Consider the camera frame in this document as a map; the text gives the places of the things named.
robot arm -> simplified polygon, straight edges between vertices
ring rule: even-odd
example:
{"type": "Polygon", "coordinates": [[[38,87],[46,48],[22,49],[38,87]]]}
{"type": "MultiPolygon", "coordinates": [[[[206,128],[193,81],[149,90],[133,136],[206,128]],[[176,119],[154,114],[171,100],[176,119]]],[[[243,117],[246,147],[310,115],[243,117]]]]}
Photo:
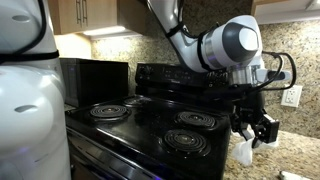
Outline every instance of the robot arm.
{"type": "MultiPolygon", "coordinates": [[[[273,120],[264,110],[262,90],[274,80],[291,79],[289,71],[282,71],[280,55],[269,53],[280,58],[277,71],[264,68],[262,60],[262,42],[258,24],[252,16],[239,16],[226,24],[214,27],[192,36],[182,22],[183,0],[161,1],[148,0],[151,12],[156,16],[166,37],[172,44],[179,61],[185,68],[198,73],[226,69],[230,88],[224,96],[233,97],[236,111],[231,118],[232,130],[239,132],[246,140],[253,138],[247,131],[248,125],[255,133],[253,147],[259,142],[274,142],[279,129],[279,122],[273,120]]],[[[288,58],[295,68],[292,58],[288,58]]]]}

microwave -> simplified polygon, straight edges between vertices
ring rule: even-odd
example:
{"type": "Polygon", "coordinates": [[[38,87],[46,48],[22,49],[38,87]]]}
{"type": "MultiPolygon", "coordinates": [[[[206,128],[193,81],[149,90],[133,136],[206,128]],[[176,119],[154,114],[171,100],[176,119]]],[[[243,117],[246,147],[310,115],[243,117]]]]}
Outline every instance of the microwave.
{"type": "Polygon", "coordinates": [[[65,103],[83,107],[128,95],[128,63],[60,58],[65,103]]]}

oven door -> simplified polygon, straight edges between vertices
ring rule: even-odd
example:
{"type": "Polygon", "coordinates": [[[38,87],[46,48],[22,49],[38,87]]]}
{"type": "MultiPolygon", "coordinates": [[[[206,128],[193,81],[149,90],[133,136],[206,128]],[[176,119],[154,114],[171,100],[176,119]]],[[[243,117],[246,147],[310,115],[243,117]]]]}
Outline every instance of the oven door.
{"type": "Polygon", "coordinates": [[[123,179],[111,172],[105,172],[85,157],[70,141],[70,165],[72,180],[115,180],[123,179]]]}

electric stove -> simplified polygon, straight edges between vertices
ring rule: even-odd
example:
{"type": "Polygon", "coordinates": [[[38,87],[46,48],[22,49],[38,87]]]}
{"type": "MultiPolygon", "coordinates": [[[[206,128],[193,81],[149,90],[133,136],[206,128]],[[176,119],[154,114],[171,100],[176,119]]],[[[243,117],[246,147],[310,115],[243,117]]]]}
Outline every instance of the electric stove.
{"type": "Polygon", "coordinates": [[[98,179],[222,179],[233,106],[203,91],[223,74],[139,63],[136,95],[66,111],[71,155],[98,179]]]}

kitchen counter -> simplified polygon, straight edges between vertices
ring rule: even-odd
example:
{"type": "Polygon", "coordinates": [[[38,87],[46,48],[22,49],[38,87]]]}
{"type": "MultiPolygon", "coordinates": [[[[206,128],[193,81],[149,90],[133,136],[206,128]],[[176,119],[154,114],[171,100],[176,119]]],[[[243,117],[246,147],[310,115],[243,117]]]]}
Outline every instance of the kitchen counter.
{"type": "Polygon", "coordinates": [[[320,139],[279,131],[278,140],[277,148],[254,151],[252,165],[245,167],[231,157],[243,138],[231,136],[224,179],[278,179],[280,171],[319,179],[320,139]]]}

